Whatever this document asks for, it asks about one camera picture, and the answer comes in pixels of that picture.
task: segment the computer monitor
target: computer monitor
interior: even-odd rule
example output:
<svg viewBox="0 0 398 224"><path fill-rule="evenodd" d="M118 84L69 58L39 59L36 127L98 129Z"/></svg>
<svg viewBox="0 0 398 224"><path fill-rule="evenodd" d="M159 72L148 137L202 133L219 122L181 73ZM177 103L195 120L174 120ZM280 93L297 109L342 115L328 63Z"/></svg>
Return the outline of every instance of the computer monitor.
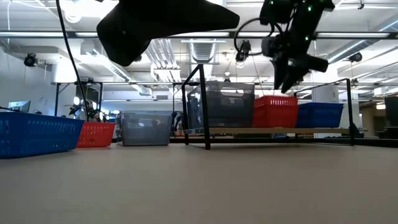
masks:
<svg viewBox="0 0 398 224"><path fill-rule="evenodd" d="M18 110L19 112L28 113L30 101L9 102L8 108Z"/></svg>

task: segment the table surface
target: table surface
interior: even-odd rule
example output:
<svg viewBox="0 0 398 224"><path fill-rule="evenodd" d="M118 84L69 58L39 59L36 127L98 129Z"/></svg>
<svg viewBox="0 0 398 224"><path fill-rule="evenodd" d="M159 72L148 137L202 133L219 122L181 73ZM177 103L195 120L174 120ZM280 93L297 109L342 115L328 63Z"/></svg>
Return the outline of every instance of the table surface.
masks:
<svg viewBox="0 0 398 224"><path fill-rule="evenodd" d="M398 151L184 144L0 160L7 224L398 223Z"/></svg>

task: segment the metal shelf frame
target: metal shelf frame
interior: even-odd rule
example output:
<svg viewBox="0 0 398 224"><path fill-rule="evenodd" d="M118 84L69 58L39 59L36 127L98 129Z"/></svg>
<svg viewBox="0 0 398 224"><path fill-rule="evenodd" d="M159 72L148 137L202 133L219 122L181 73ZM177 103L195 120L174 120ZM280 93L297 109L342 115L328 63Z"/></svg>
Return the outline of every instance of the metal shelf frame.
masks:
<svg viewBox="0 0 398 224"><path fill-rule="evenodd" d="M69 85L79 85L79 84L78 84L78 82L74 82L74 83L53 83L53 84L57 86L57 90L56 90L56 93L55 93L55 109L54 109L54 116L57 116L57 114L58 114L59 94L61 94L62 91L65 90ZM98 109L101 111L102 97L103 97L103 92L104 92L104 84L102 82L81 82L81 84L83 86L87 86L88 84L90 84L90 85L99 85Z"/></svg>
<svg viewBox="0 0 398 224"><path fill-rule="evenodd" d="M199 129L189 129L189 123L188 123L188 111L187 111L187 96L185 94L185 86L190 85L190 80L191 78L196 74L196 72L199 72L200 75L200 90L201 90L201 103L202 103L202 112L203 112L203 128ZM317 85L317 86L312 86L309 88L304 88L303 90L296 91L294 93L294 96L297 96L297 93L305 90L312 90L315 88L319 88L321 86L325 85L341 85L342 83L345 82L345 85L347 87L347 99L348 99L348 113L349 113L349 129L337 129L337 128L330 128L330 129L283 129L283 128L275 128L275 129L270 129L270 128L211 128L209 127L209 122L208 122L208 105L207 105L207 96L206 96L206 80L205 80L205 73L203 69L203 65L199 64L196 66L196 68L192 71L192 73L188 76L188 78L182 83L181 90L182 90L182 103L183 103L183 128L184 128L184 143L185 145L189 145L190 139L189 135L190 134L204 134L204 139L199 139L200 142L205 143L205 149L210 150L211 149L211 142L214 142L214 139L211 140L210 138L210 133L215 132L215 133L225 133L225 134L237 134L237 133L281 133L281 132L293 132L293 133L348 133L350 138L349 141L342 141L343 144L349 144L351 146L355 145L355 138L354 138L354 125L353 125L353 107L352 107L352 100L351 100L351 82L349 78L345 78L342 80L338 80L335 82L331 83L325 83L322 85ZM247 139L244 142L259 142L258 140L250 140ZM298 135L295 135L294 139L290 139L288 141L281 141L280 139L266 139L266 141L263 141L266 143L278 143L278 142L293 142L293 143L335 143L333 139L299 139Z"/></svg>

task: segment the black metal stand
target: black metal stand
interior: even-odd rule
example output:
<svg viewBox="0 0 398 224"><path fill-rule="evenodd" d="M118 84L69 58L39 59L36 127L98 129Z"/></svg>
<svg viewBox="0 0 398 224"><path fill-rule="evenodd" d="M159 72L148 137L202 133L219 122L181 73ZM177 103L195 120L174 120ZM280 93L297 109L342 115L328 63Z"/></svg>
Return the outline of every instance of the black metal stand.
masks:
<svg viewBox="0 0 398 224"><path fill-rule="evenodd" d="M58 114L58 99L59 99L59 94L63 90L65 90L69 85L78 85L77 82L75 83L55 83L57 86L57 92L55 94L55 109L54 109L54 116L57 116ZM88 82L82 82L82 85L87 85ZM102 98L103 98L103 92L104 92L104 84L102 82L89 82L89 84L99 84L99 100L98 100L98 109L101 110L102 107Z"/></svg>
<svg viewBox="0 0 398 224"><path fill-rule="evenodd" d="M57 94L55 95L55 109L54 109L54 116L57 116L58 113L58 98L59 98L59 91L60 91L60 85L57 83Z"/></svg>
<svg viewBox="0 0 398 224"><path fill-rule="evenodd" d="M182 90L182 109L184 113L183 117L183 128L185 135L185 144L189 145L189 123L188 123L188 112L187 112L187 97L185 96L185 86L191 80L191 78L196 74L199 70L200 77L200 98L201 98L201 108L203 112L203 133L205 134L205 149L210 150L210 127L209 127L209 118L208 118L208 110L207 110L207 95L206 95L206 80L205 80L205 71L203 69L203 65L198 65L192 73L188 76L185 82L181 86Z"/></svg>
<svg viewBox="0 0 398 224"><path fill-rule="evenodd" d="M185 95L185 86L193 85L193 83L189 83L191 78L199 71L200 75L200 90L201 90L201 107L203 110L203 128L197 129L189 129L189 120L188 120L188 110L187 110L187 97ZM303 90L297 91L294 93L297 96L297 93L305 90L312 90L325 85L340 85L341 82L346 82L347 87L347 96L348 96L348 113L349 113L349 139L299 139L299 136L296 134L293 139L210 139L210 127L208 122L208 107L207 107L207 97L206 97L206 82L205 82L205 74L203 71L203 65L198 65L192 73L188 76L185 82L182 84L182 102L183 102L183 128L185 133L185 138L183 142L186 145L190 143L205 143L205 149L210 150L210 143L322 143L322 144L349 144L355 145L354 138L354 125L353 125L353 106L351 100L351 82L350 79L345 78L342 80L338 80L332 83L325 83L318 86L313 86L310 88L305 88ZM204 134L204 139L189 139L189 134Z"/></svg>

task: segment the gray translucent bin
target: gray translucent bin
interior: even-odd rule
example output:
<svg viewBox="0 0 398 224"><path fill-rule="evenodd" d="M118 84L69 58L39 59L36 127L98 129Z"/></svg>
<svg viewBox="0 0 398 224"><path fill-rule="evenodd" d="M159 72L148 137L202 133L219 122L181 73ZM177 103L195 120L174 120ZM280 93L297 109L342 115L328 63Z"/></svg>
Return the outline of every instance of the gray translucent bin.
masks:
<svg viewBox="0 0 398 224"><path fill-rule="evenodd" d="M171 126L171 115L123 113L123 146L167 146Z"/></svg>

